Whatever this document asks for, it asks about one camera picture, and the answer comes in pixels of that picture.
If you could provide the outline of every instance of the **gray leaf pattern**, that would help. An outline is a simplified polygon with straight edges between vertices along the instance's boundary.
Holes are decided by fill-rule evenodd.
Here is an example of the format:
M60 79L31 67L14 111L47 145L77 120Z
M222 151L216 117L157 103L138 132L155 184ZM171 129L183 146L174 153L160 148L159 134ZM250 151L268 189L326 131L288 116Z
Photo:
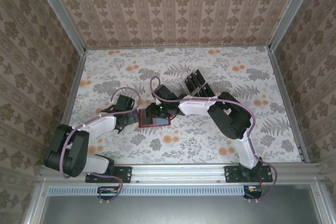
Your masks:
M300 161L264 47L88 50L86 56L71 125L93 118L111 105L110 95L119 87L139 91L139 108L146 108L155 101L149 88L152 76L159 76L176 95L186 93L184 79L199 69L216 95L229 92L254 111L257 126L252 139L260 156L271 162ZM130 91L119 92L114 102L119 94L139 103ZM12 120L17 116L12 116L9 109L3 114ZM139 128L132 124L120 134L112 131L93 140L89 151L111 157L118 164L239 161L234 140L225 137L210 117L202 115L177 116L166 127Z

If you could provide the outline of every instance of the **red object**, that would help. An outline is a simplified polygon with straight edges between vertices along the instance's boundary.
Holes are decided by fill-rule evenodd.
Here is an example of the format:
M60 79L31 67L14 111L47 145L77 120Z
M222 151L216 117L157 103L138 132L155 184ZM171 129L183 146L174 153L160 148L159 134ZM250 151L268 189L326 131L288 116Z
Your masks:
M168 118L168 124L146 124L146 125L142 125L142 122L141 122L141 114L142 114L142 111L144 112L145 109L140 109L138 110L138 113L139 113L139 128L148 128L148 127L161 127L161 126L169 126L171 125L171 121L170 121L170 118Z

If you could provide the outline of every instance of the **purple cable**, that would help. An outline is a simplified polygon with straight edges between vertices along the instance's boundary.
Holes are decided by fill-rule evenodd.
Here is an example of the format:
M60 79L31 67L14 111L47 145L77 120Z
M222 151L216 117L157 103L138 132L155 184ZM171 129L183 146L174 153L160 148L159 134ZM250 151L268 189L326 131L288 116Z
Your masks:
M91 173L91 175L96 176L96 177L100 177L100 178L113 178L113 179L116 179L116 180L120 183L119 190L118 190L118 191L115 193L115 195L114 195L112 198L110 198L108 201L115 200L115 199L117 198L117 196L121 193L121 190L122 190L122 187L123 187L123 182L122 182L122 180L121 180L120 178L115 177L115 176L109 176L109 175L101 175L101 174L98 174L98 173ZM103 191L106 191L106 190L110 190L110 189L111 189L111 188L109 188L109 187L101 188L101 189L100 189L100 192L99 192L99 195L98 195L98 198L99 198L100 200L103 200L103 199L101 198L101 194L102 194L102 192L103 192Z
M134 108L132 108L131 110L128 110L128 111L121 111L121 112L113 112L113 113L108 113L108 114L105 114L105 115L101 115L101 116L98 116L96 118L93 118L93 119L90 119L89 121L85 122L85 123L82 123L80 125L78 125L76 128L74 128L70 133L69 135L67 136L65 142L64 142L64 145L63 145L63 148L62 148L62 152L61 152L61 157L60 157L60 160L59 160L59 172L61 173L62 177L63 178L70 178L70 176L67 176L65 173L64 173L64 170L63 170L63 159L64 159L64 155L65 155L65 151L66 151L66 148L68 146L68 143L72 137L72 135L77 131L79 130L81 127L83 127L84 125L90 125L91 123L95 122L96 120L100 119L100 118L106 118L106 117L109 117L109 116L112 116L112 115L118 115L118 114L126 114L126 113L130 113L130 112L133 112L134 110L138 109L139 105L140 105L140 102L141 102L141 97L140 97L140 94L139 92L137 92L137 90L135 90L134 88L129 88L129 87L122 87L122 88L118 88L115 90L115 92L112 94L112 97L111 97L111 101L113 100L113 97L115 96L115 94L120 91L120 90L123 90L123 89L129 89L129 90L132 90L134 91L138 98L139 98L139 103L137 106L135 106Z
M157 77L157 76L153 76L153 77L151 78L151 80L150 80L149 86L150 86L150 89L151 89L152 94L153 94L157 99L159 99L160 101L163 101L163 102L186 102L186 101L204 101L204 100L206 100L206 101L209 101L209 102L211 102L211 101L214 101L214 102L226 102L226 103L231 103L231 104L237 105L237 106L243 108L244 110L246 110L246 111L251 115L252 120L253 120L253 122L252 122L252 126L250 127L250 129L248 130L248 132L247 132L247 134L246 134L246 135L247 135L247 139L248 139L248 143L249 143L249 145L250 145L250 147L251 147L251 150L252 150L252 153L253 153L253 156L254 156L257 160L259 160L260 162L262 162L263 164L268 165L269 167L271 167L271 168L274 170L274 173L275 173L275 177L274 177L274 181L273 181L273 184L272 184L271 189L268 191L268 193L266 193L266 194L265 194L264 196L262 196L261 198L259 198L259 199L255 199L255 201L264 199L267 195L270 194L270 192L273 191L274 186L275 186L275 184L276 184L276 182L277 182L278 172L277 172L277 170L275 169L274 166L272 166L271 164L269 164L269 163L263 161L263 160L262 160L261 158L259 158L259 157L257 156L257 154L256 154L256 151L255 151L255 149L254 149L254 147L253 147L253 143L252 143L252 140L251 140L251 137L250 137L252 130L253 130L254 127L256 126L256 116L254 115L253 111L252 111L249 107L247 107L247 106L245 106L245 105L243 105L243 104L241 104L241 103L239 103L239 102L235 102L235 101L231 101L231 100L225 100L225 99L218 99L218 98L197 98L197 97L192 97L191 99L186 98L186 99L179 99L179 100L167 100L167 99L164 99L164 98L159 97L157 94L154 93L153 85L152 85L152 82L153 82L154 79L157 79L157 80L159 81L159 85L161 84L160 78Z

